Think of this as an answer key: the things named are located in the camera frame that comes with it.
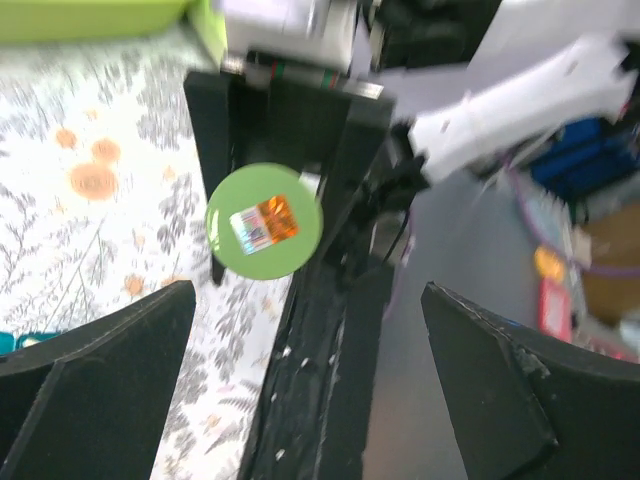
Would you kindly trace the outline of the teal weekly pill organizer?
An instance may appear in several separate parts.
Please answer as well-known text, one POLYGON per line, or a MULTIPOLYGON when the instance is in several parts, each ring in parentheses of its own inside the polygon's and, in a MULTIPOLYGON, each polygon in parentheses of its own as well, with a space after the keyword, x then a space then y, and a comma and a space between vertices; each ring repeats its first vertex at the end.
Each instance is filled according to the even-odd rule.
POLYGON ((49 340, 59 335, 59 332, 28 332, 15 336, 9 332, 0 333, 0 356, 6 356, 16 350, 49 340))

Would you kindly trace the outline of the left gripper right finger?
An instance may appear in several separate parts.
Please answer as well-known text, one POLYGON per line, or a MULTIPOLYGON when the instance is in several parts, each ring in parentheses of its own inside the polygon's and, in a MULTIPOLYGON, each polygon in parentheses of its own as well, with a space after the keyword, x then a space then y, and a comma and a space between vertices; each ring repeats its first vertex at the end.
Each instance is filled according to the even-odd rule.
POLYGON ((470 479, 636 479, 639 367, 434 283, 422 310, 470 479))

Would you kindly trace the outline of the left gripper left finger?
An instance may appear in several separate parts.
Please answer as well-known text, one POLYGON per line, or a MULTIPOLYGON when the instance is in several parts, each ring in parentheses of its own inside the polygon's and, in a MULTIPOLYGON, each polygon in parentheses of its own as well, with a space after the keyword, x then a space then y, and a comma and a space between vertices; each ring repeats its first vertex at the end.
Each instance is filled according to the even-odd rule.
POLYGON ((149 478, 195 306, 176 281, 2 356, 2 478, 149 478))

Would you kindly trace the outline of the green bottle cap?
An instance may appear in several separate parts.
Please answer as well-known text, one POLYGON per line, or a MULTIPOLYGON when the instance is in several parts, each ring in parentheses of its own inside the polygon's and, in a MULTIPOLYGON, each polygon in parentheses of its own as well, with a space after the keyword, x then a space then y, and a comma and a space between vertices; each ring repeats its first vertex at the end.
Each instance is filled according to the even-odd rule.
POLYGON ((255 163, 227 176, 206 210, 212 278, 231 271, 274 280, 304 266, 323 232, 321 180, 276 163, 255 163))

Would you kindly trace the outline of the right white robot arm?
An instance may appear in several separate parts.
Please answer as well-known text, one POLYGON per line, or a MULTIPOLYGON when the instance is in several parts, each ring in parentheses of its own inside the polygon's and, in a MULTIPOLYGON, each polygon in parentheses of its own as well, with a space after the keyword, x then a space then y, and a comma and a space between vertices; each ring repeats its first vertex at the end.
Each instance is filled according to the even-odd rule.
POLYGON ((628 123, 635 1, 235 1, 183 91, 211 275, 359 268, 380 215, 588 118, 628 123))

